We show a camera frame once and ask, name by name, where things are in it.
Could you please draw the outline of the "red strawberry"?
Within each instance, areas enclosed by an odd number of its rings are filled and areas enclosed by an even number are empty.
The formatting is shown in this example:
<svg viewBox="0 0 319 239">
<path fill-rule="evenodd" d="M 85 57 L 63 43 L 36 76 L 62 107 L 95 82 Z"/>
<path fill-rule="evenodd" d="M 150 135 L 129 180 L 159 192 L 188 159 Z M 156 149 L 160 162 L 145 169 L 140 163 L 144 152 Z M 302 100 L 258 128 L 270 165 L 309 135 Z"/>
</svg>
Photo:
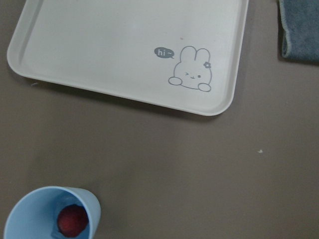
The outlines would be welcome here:
<svg viewBox="0 0 319 239">
<path fill-rule="evenodd" d="M 67 238 L 79 236 L 88 225 L 87 212 L 76 204 L 63 208 L 57 217 L 59 232 Z"/>
</svg>

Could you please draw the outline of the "cream rabbit tray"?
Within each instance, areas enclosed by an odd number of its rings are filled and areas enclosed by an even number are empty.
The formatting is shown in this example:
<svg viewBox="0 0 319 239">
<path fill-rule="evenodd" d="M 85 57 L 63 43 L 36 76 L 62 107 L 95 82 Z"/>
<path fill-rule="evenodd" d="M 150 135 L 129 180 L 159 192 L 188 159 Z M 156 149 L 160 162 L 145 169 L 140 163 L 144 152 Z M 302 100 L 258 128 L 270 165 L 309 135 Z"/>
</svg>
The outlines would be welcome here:
<svg viewBox="0 0 319 239">
<path fill-rule="evenodd" d="M 232 103 L 246 0 L 28 0 L 17 74 L 203 116 Z"/>
</svg>

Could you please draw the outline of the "light blue cup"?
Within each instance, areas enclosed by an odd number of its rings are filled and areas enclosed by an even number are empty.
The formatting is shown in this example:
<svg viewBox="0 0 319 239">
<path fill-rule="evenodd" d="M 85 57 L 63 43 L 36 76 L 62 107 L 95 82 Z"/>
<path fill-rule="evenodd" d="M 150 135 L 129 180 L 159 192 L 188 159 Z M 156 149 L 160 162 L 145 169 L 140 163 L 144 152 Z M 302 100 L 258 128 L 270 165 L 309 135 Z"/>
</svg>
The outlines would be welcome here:
<svg viewBox="0 0 319 239">
<path fill-rule="evenodd" d="M 92 239 L 97 230 L 101 206 L 88 190 L 72 187 L 48 186 L 36 189 L 12 209 L 4 228 L 5 239 L 65 239 L 58 228 L 58 215 L 69 205 L 83 207 L 88 224 L 77 239 Z"/>
</svg>

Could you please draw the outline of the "grey folded cloth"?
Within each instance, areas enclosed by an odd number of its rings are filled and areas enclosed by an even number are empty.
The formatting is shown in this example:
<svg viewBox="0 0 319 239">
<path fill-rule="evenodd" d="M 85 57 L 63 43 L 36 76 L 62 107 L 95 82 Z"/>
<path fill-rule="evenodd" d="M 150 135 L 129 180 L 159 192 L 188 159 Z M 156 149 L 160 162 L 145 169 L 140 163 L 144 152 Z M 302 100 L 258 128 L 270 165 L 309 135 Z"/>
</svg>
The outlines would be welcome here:
<svg viewBox="0 0 319 239">
<path fill-rule="evenodd" d="M 319 61 L 319 2 L 280 0 L 283 28 L 282 56 L 290 60 Z"/>
</svg>

